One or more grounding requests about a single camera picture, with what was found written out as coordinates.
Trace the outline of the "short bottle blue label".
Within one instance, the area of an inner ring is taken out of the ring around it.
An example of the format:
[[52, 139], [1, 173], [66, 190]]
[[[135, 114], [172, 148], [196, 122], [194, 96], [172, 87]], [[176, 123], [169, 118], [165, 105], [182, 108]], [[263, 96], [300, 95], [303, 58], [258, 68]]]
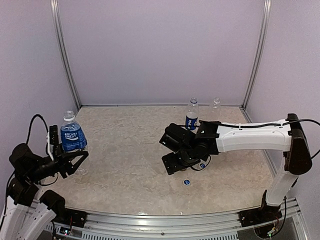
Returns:
[[86, 151], [88, 142], [81, 125], [76, 121], [72, 110], [67, 110], [63, 116], [63, 124], [60, 127], [62, 148], [66, 153]]

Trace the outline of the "white blue short-bottle cap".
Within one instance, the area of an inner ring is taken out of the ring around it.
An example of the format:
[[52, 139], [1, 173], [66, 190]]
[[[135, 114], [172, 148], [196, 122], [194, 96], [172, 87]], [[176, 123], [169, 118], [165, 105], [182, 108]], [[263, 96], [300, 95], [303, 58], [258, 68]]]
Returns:
[[189, 179], [184, 179], [184, 180], [183, 180], [183, 184], [184, 184], [185, 186], [189, 186], [189, 185], [191, 184], [191, 181], [190, 181]]

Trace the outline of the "blue white bottle cap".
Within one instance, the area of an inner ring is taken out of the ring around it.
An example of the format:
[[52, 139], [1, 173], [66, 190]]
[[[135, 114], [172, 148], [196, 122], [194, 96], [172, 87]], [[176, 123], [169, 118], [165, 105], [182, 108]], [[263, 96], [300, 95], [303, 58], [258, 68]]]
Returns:
[[202, 169], [204, 169], [206, 166], [207, 166], [207, 165], [204, 164], [204, 163], [200, 163], [200, 164], [198, 165], [200, 171], [201, 171]]

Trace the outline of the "water bottle blue cap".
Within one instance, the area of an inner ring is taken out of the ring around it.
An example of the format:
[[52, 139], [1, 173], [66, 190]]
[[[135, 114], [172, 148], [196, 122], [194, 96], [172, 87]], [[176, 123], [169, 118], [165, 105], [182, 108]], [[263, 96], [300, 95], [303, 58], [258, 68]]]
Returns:
[[196, 97], [192, 97], [185, 111], [185, 128], [193, 131], [196, 129], [198, 117], [199, 117], [199, 104]]

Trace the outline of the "clear bottle blue label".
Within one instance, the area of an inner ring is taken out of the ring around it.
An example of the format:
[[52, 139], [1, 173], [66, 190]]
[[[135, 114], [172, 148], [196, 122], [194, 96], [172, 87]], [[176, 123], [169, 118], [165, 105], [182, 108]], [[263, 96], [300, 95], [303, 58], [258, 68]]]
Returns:
[[207, 119], [211, 122], [218, 121], [221, 113], [221, 99], [215, 97], [208, 107]]

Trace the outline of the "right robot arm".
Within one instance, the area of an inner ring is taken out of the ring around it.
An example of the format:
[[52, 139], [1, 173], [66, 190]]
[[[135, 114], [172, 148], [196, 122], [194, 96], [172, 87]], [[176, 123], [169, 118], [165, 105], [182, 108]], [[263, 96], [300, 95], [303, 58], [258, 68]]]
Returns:
[[281, 169], [266, 190], [256, 218], [266, 222], [275, 212], [300, 175], [312, 165], [301, 119], [289, 113], [285, 119], [264, 123], [227, 123], [200, 121], [196, 132], [171, 123], [165, 128], [160, 144], [171, 150], [161, 159], [172, 175], [192, 168], [212, 155], [240, 150], [275, 150], [283, 153]]

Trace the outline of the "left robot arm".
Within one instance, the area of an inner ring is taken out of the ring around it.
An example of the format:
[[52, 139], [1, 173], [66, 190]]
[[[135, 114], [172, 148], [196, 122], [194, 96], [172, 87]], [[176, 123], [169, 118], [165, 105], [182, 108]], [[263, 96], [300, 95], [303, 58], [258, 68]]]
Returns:
[[53, 190], [45, 191], [31, 209], [39, 191], [38, 184], [49, 176], [73, 175], [89, 156], [86, 150], [64, 153], [54, 146], [46, 157], [34, 154], [27, 144], [14, 148], [9, 157], [14, 172], [6, 187], [6, 202], [0, 221], [2, 240], [36, 240], [50, 222], [83, 228], [87, 213], [66, 207], [66, 200]]

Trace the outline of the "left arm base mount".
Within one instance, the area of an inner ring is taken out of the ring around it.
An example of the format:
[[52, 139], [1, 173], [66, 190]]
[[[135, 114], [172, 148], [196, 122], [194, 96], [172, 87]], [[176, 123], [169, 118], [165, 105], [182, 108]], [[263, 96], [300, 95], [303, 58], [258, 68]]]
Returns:
[[47, 190], [40, 197], [39, 202], [45, 204], [48, 210], [52, 210], [56, 214], [56, 217], [53, 219], [54, 222], [71, 227], [85, 227], [88, 213], [82, 210], [67, 208], [66, 200], [53, 190]]

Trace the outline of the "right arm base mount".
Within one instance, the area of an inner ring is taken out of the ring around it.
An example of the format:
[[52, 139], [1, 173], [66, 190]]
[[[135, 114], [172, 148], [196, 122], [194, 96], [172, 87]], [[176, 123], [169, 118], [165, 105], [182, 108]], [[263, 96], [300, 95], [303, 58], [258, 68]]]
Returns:
[[266, 222], [279, 220], [283, 215], [281, 206], [269, 206], [266, 202], [267, 190], [262, 195], [261, 206], [253, 209], [242, 210], [238, 213], [242, 227], [249, 227]]

